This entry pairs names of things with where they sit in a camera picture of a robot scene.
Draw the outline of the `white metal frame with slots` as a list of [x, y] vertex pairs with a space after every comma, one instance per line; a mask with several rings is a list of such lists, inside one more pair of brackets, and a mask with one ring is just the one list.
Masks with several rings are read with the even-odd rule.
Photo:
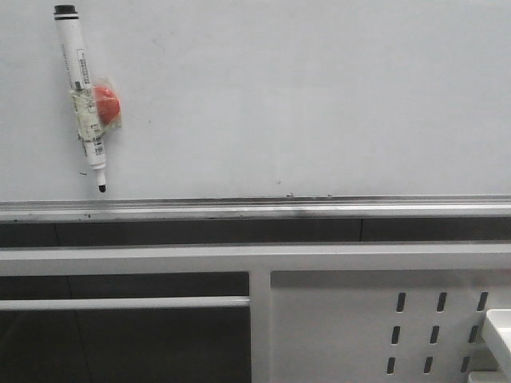
[[4, 382], [467, 382], [498, 374], [508, 243], [1, 253]]

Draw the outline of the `red round magnet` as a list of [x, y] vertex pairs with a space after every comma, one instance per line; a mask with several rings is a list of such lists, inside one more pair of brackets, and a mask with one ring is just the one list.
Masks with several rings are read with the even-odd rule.
[[108, 78], [99, 78], [93, 85], [97, 114], [105, 132], [121, 127], [121, 100]]

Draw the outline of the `aluminium whiteboard tray rail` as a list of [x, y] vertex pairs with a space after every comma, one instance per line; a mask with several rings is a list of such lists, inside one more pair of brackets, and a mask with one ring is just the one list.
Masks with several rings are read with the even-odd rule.
[[215, 219], [506, 217], [507, 195], [113, 199], [1, 204], [3, 223]]

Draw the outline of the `white black whiteboard marker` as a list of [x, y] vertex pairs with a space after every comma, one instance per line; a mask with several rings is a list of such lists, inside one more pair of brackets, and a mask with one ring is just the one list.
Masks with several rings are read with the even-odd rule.
[[95, 175], [97, 188], [99, 192], [104, 193], [107, 189], [105, 142], [79, 14], [74, 5], [56, 5], [53, 8], [53, 18], [69, 77], [69, 93], [77, 118], [78, 138], [85, 151], [87, 163]]

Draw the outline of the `white plastic bin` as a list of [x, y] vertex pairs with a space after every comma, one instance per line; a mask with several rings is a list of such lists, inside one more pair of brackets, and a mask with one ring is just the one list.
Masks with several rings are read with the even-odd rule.
[[510, 382], [510, 309], [488, 310], [481, 336], [497, 362], [497, 371], [471, 372], [468, 382]]

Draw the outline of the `white whiteboard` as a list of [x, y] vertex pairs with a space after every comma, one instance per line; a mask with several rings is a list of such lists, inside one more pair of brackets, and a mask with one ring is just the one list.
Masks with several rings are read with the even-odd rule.
[[507, 1], [78, 1], [107, 199], [507, 195]]

